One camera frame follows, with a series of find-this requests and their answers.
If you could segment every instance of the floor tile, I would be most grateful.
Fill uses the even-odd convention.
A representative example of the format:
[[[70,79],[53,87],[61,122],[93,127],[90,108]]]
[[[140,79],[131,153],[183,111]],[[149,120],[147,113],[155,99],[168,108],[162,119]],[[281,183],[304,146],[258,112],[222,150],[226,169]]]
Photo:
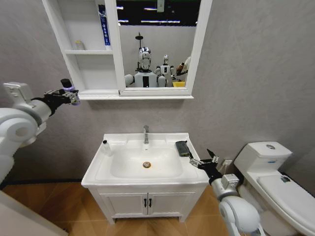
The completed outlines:
[[[106,220],[93,196],[80,183],[59,183],[40,214],[53,222]]]
[[[219,202],[212,191],[212,187],[207,186],[189,215],[202,216],[219,214]]]
[[[57,222],[57,226],[66,229],[69,236],[106,236],[108,222],[96,221],[71,221]]]
[[[56,183],[8,185],[3,192],[39,213],[56,186]]]
[[[106,236],[147,236],[146,219],[118,219],[109,225]]]
[[[148,236],[188,236],[185,223],[178,218],[147,219]]]
[[[186,226],[189,236],[228,236],[225,223],[219,215],[190,216]]]

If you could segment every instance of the white sink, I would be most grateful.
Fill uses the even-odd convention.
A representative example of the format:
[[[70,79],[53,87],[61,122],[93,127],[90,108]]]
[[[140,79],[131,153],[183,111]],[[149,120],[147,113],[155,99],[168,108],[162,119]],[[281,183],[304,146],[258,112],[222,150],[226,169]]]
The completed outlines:
[[[173,148],[154,146],[118,149],[114,152],[111,174],[120,178],[171,178],[183,173],[178,153]],[[144,168],[143,163],[151,166]]]
[[[121,184],[205,183],[204,171],[189,163],[188,157],[178,155],[175,142],[187,141],[195,159],[199,159],[188,133],[149,133],[149,145],[144,146],[144,135],[105,134],[113,152],[105,155],[98,149],[83,180],[85,187]]]

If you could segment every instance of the mirror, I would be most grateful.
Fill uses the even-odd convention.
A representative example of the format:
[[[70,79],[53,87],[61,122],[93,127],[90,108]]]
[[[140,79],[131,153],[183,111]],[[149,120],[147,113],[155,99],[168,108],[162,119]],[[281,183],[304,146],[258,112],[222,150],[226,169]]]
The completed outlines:
[[[116,4],[126,87],[185,87],[200,0]]]

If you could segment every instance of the toilet tank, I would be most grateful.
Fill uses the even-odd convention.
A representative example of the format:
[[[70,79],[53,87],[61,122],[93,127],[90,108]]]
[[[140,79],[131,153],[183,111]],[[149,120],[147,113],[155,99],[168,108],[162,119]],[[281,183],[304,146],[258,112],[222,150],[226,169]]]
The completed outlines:
[[[276,171],[292,152],[277,142],[247,144],[236,157],[234,164],[243,172]]]

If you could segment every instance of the toilet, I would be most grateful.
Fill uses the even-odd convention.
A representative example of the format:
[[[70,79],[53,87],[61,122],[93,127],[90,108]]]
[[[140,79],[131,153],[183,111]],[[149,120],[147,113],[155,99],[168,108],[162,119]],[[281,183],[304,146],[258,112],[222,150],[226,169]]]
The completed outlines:
[[[245,178],[238,190],[257,209],[269,235],[315,236],[315,198],[278,171],[291,155],[277,142],[247,144],[234,162]]]

